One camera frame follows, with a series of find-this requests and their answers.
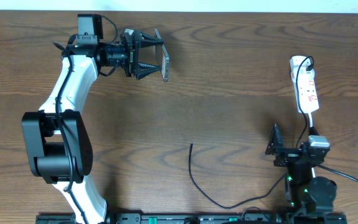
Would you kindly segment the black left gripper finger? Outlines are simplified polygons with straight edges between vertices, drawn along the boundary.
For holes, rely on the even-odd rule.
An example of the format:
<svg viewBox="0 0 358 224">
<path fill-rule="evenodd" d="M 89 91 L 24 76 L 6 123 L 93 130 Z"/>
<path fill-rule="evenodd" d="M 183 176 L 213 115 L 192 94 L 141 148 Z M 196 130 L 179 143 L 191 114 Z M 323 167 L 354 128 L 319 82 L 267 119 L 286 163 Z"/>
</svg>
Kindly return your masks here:
<svg viewBox="0 0 358 224">
<path fill-rule="evenodd" d="M 158 65 L 152 65 L 149 63 L 138 63 L 135 66 L 134 75 L 137 80 L 141 80 L 151 73 L 159 72 L 161 68 Z"/>
<path fill-rule="evenodd" d="M 138 48 L 153 47 L 156 45 L 162 45 L 162 39 L 148 35 L 141 30 L 137 31 Z"/>
</svg>

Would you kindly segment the Galaxy S25 Ultra smartphone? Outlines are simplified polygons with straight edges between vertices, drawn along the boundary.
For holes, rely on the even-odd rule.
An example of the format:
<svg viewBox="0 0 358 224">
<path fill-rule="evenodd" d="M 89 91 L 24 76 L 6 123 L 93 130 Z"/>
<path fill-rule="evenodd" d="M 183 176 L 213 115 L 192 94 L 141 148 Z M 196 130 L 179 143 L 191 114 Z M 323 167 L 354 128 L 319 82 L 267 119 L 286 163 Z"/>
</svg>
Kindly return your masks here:
<svg viewBox="0 0 358 224">
<path fill-rule="evenodd" d="M 154 55 L 164 82 L 168 82 L 170 57 L 164 44 L 154 46 Z"/>
</svg>

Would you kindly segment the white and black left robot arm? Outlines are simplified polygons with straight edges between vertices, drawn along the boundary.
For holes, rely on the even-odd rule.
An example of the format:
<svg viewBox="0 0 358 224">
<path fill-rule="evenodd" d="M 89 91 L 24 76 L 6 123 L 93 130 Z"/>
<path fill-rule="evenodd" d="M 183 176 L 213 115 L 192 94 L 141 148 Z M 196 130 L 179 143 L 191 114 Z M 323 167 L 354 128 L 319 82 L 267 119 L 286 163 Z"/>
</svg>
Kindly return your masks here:
<svg viewBox="0 0 358 224">
<path fill-rule="evenodd" d="M 126 29 L 118 42 L 102 42 L 99 30 L 69 38 L 62 51 L 62 70 L 45 103 L 21 121 L 30 171 L 53 185 L 73 209 L 71 215 L 37 215 L 36 223 L 115 223 L 107 201 L 91 176 L 93 148 L 82 112 L 101 67 L 121 67 L 140 80 L 160 72 L 168 80 L 169 55 L 158 30 L 148 35 Z"/>
</svg>

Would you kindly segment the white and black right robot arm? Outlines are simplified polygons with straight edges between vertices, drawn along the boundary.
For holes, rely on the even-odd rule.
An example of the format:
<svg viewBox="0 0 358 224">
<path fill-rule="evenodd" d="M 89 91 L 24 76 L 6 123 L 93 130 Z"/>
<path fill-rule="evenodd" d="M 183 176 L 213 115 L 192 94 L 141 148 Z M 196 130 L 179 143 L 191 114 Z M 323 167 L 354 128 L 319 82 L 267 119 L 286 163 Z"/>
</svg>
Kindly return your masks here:
<svg viewBox="0 0 358 224">
<path fill-rule="evenodd" d="M 287 168 L 286 199 L 293 208 L 283 216 L 286 223 L 325 223 L 333 212 L 337 185 L 314 172 L 329 151 L 326 137 L 315 134 L 298 148 L 285 147 L 278 126 L 273 125 L 265 153 L 275 156 L 275 166 Z"/>
</svg>

